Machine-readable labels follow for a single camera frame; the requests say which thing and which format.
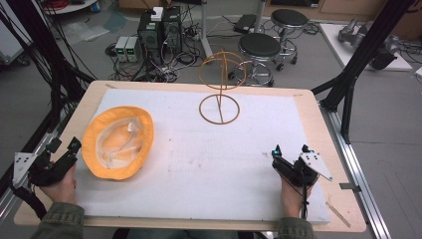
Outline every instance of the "hat brim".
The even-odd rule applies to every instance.
[[[126,118],[136,118],[142,124],[142,147],[130,165],[121,168],[106,168],[100,163],[98,156],[98,138],[109,125]],[[147,111],[137,107],[112,108],[98,115],[87,127],[82,139],[82,156],[95,176],[115,180],[126,179],[137,173],[146,162],[153,138],[153,122]]]

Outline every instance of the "green sleeve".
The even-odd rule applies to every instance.
[[[279,239],[317,239],[311,224],[303,219],[283,217],[279,224]]]
[[[41,220],[32,239],[82,239],[84,208],[68,203],[53,203]]]

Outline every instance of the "wooden table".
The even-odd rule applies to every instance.
[[[203,85],[187,84],[158,84],[158,83],[128,83],[96,81],[91,83],[86,94],[81,100],[74,115],[65,128],[61,141],[63,142],[53,159],[57,159],[67,149],[73,136],[81,139],[85,129],[93,118],[98,105],[107,89],[132,89],[132,90],[160,90],[173,92],[200,92],[215,94],[216,91]],[[344,169],[335,150],[333,141],[322,118],[317,101],[311,91],[296,89],[248,88],[239,87],[228,91],[230,94],[283,96],[294,99],[301,122],[312,149],[320,152],[329,167],[333,182],[321,179],[326,205],[331,221],[327,224],[314,225],[315,231],[337,232],[362,232],[366,229],[360,208],[351,190],[342,190],[340,183],[348,182]],[[37,195],[46,207],[51,201],[40,191]],[[39,219],[34,211],[25,203],[21,205],[15,215],[15,222],[20,225],[36,225]],[[86,226],[111,226],[111,227],[147,227],[147,228],[184,228],[184,229],[228,229],[228,230],[278,230],[278,222],[266,221],[219,221],[219,220],[185,220],[185,219],[152,219],[133,217],[94,217],[87,216]]]

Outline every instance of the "electronic equipment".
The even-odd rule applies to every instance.
[[[319,0],[271,0],[272,5],[317,7]]]
[[[167,53],[182,52],[182,23],[180,18],[180,7],[175,6],[164,11],[162,19],[164,27],[165,42],[167,43]]]
[[[137,62],[140,59],[140,44],[137,37],[129,37],[124,47],[127,60],[129,62]]]
[[[257,16],[254,14],[243,15],[235,24],[233,31],[248,34],[249,30],[254,27],[256,18]]]
[[[152,22],[161,22],[163,10],[164,9],[162,7],[154,7],[152,9],[153,13],[151,14],[151,21]]]
[[[161,48],[164,42],[161,22],[152,22],[151,13],[145,11],[139,19],[137,35],[144,60],[152,60],[155,64],[163,64]]]
[[[119,37],[114,47],[118,60],[121,62],[127,62],[127,56],[126,56],[126,52],[124,48],[126,47],[126,43],[128,39],[129,39],[128,37]]]

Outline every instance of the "black metal pole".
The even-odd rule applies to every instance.
[[[344,70],[331,81],[312,89],[316,95],[331,88],[328,96],[320,102],[322,107],[331,112],[336,112],[338,104],[345,98],[341,135],[347,143],[350,143],[348,133],[354,85],[412,2],[412,0],[388,0]]]

